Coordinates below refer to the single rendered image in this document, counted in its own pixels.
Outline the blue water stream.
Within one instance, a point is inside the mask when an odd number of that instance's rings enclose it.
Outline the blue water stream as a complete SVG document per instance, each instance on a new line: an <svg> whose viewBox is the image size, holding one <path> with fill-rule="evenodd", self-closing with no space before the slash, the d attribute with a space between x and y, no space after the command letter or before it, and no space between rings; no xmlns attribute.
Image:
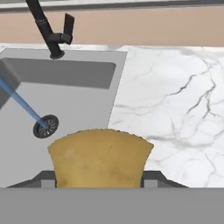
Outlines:
<svg viewBox="0 0 224 224"><path fill-rule="evenodd" d="M7 92L11 98L13 98L26 112L36 120L44 129L47 129L47 124L41 119L41 117L32 109L32 107L12 88L9 84L0 77L0 87Z"/></svg>

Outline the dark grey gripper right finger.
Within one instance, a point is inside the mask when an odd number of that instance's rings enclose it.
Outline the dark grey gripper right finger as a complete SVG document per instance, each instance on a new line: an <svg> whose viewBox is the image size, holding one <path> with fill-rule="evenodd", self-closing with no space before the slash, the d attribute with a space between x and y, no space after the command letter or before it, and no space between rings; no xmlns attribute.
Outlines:
<svg viewBox="0 0 224 224"><path fill-rule="evenodd" d="M161 171L144 171L141 179L142 188L186 188L175 181L169 180Z"/></svg>

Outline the black tap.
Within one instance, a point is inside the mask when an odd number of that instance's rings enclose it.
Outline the black tap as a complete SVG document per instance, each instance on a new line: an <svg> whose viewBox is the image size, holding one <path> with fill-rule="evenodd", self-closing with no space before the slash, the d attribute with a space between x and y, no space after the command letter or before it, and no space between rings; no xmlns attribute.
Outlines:
<svg viewBox="0 0 224 224"><path fill-rule="evenodd" d="M39 0L25 0L35 23L50 51L50 58L60 59L64 52L60 49L60 44L71 45L73 41L74 17L68 13L65 14L64 30L62 33L53 32L40 4Z"/></svg>

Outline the grey sink basin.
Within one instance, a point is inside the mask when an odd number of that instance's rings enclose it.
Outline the grey sink basin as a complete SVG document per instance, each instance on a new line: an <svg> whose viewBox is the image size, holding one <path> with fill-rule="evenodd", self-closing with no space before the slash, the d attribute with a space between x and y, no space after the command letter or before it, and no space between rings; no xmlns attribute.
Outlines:
<svg viewBox="0 0 224 224"><path fill-rule="evenodd" d="M0 103L0 187L53 169L53 141L78 130L105 129L114 106L126 52L66 50L51 59L46 49L7 48L0 75L40 115L55 115L59 127L47 139L33 135L35 120L13 99Z"/></svg>

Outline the black sink drain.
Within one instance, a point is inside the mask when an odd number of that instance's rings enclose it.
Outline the black sink drain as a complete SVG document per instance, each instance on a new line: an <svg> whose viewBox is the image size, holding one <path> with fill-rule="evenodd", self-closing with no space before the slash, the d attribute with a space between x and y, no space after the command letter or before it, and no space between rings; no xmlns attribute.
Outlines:
<svg viewBox="0 0 224 224"><path fill-rule="evenodd" d="M39 122L36 122L33 127L33 135L40 139L48 138L53 135L60 124L58 117L55 115L45 115L41 120L45 123L45 127Z"/></svg>

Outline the yellow sponge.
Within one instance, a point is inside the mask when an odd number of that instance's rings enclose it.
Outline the yellow sponge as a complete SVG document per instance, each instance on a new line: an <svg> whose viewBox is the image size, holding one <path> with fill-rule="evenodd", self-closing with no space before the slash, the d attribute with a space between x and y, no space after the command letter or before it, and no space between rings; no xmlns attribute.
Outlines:
<svg viewBox="0 0 224 224"><path fill-rule="evenodd" d="M128 132L90 129L54 141L48 152L58 187L138 188L152 149Z"/></svg>

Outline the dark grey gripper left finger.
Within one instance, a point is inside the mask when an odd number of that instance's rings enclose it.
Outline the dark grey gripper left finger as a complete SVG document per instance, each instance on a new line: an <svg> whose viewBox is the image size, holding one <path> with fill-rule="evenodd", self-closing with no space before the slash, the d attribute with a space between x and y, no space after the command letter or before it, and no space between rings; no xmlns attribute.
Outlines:
<svg viewBox="0 0 224 224"><path fill-rule="evenodd" d="M10 185L10 188L55 188L56 178L54 171L42 171L32 179Z"/></svg>

